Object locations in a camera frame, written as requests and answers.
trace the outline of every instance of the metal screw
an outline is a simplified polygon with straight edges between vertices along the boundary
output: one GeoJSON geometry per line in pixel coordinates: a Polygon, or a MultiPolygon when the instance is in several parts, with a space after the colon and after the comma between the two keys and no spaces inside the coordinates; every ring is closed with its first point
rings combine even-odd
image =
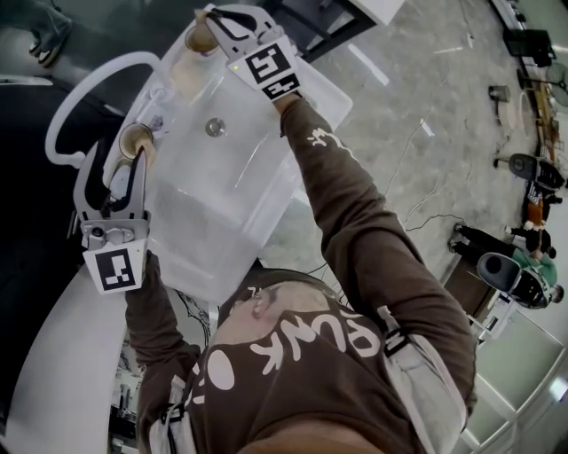
{"type": "Polygon", "coordinates": [[[205,124],[205,132],[211,137],[220,137],[225,134],[225,122],[220,118],[212,118],[205,124]]]}

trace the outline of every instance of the person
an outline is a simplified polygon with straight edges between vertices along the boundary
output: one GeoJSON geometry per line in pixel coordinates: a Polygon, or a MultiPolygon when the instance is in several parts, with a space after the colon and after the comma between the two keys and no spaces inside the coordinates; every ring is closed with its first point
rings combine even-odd
{"type": "MultiPolygon", "coordinates": [[[[465,225],[465,223],[457,223],[454,226],[454,233],[462,235],[465,239],[469,240],[469,244],[465,244],[463,241],[456,241],[454,238],[450,238],[449,248],[450,251],[461,255],[467,262],[477,266],[477,262],[483,254],[493,252],[497,254],[505,255],[510,257],[521,269],[529,268],[535,271],[541,280],[544,281],[546,288],[557,287],[558,273],[556,271],[556,265],[548,254],[543,254],[540,250],[536,250],[534,256],[522,251],[518,247],[512,244],[505,243],[500,239],[497,239],[484,231],[479,229],[472,229],[465,225]]],[[[558,292],[556,296],[552,298],[554,302],[560,302],[564,297],[564,291],[558,292]]]]}
{"type": "Polygon", "coordinates": [[[556,250],[552,247],[550,234],[544,229],[522,229],[505,227],[505,232],[509,235],[526,239],[526,248],[531,253],[531,257],[539,260],[542,254],[547,254],[551,259],[556,258],[556,250]]]}
{"type": "Polygon", "coordinates": [[[557,197],[554,193],[544,194],[542,196],[542,219],[546,222],[552,205],[560,205],[562,202],[562,197],[557,197]]]}
{"type": "Polygon", "coordinates": [[[0,0],[0,26],[31,32],[34,41],[29,53],[38,57],[43,67],[48,67],[58,56],[72,24],[59,8],[48,4],[36,0],[0,0]]]}
{"type": "Polygon", "coordinates": [[[308,274],[254,267],[200,353],[177,331],[149,254],[142,287],[126,293],[130,345],[146,369],[139,449],[449,452],[476,401],[462,308],[323,118],[296,94],[274,105],[352,309],[308,274]]]}

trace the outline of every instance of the white tube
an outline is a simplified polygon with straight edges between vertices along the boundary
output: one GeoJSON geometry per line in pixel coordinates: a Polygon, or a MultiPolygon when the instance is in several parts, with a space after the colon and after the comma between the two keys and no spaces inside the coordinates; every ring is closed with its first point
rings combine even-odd
{"type": "Polygon", "coordinates": [[[59,135],[63,123],[75,106],[79,104],[79,101],[94,87],[103,82],[107,77],[122,71],[126,67],[132,67],[134,65],[149,65],[160,78],[164,88],[166,90],[170,88],[170,79],[163,70],[160,59],[150,52],[132,52],[122,55],[105,63],[102,67],[97,68],[67,95],[51,119],[50,127],[47,129],[47,135],[45,136],[45,154],[53,164],[60,166],[69,165],[74,168],[81,167],[85,153],[59,154],[55,149],[57,136],[59,135]]]}

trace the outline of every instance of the white table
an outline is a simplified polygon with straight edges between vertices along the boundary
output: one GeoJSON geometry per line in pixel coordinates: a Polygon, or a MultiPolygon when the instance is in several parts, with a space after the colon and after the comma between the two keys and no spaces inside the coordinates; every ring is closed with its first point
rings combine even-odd
{"type": "Polygon", "coordinates": [[[389,25],[405,0],[350,0],[375,22],[389,25]]]}
{"type": "Polygon", "coordinates": [[[83,266],[43,322],[14,390],[11,454],[107,452],[124,294],[102,296],[83,266]]]}

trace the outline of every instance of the person's leg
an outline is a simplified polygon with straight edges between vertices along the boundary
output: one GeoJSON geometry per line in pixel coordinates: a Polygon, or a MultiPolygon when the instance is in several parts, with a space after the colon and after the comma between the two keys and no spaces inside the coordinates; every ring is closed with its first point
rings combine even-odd
{"type": "Polygon", "coordinates": [[[28,51],[30,55],[37,57],[42,51],[42,40],[35,30],[32,30],[32,35],[34,36],[34,41],[29,45],[28,51]]]}
{"type": "Polygon", "coordinates": [[[525,229],[521,229],[520,227],[517,227],[515,229],[511,229],[511,235],[515,235],[516,237],[526,238],[527,235],[528,235],[528,232],[529,231],[527,231],[525,229]]]}
{"type": "Polygon", "coordinates": [[[477,262],[484,254],[484,251],[479,247],[466,245],[461,241],[452,244],[452,250],[463,257],[463,259],[471,265],[477,266],[477,262]]]}
{"type": "Polygon", "coordinates": [[[71,19],[36,0],[0,1],[0,25],[32,32],[39,38],[42,52],[60,46],[69,34],[71,24],[71,19]]]}
{"type": "Polygon", "coordinates": [[[499,243],[502,241],[498,240],[496,237],[491,236],[489,233],[485,233],[480,229],[472,229],[467,225],[463,225],[458,232],[467,238],[469,241],[472,241],[482,247],[483,249],[487,249],[488,251],[493,251],[496,247],[499,247],[499,243]]]}

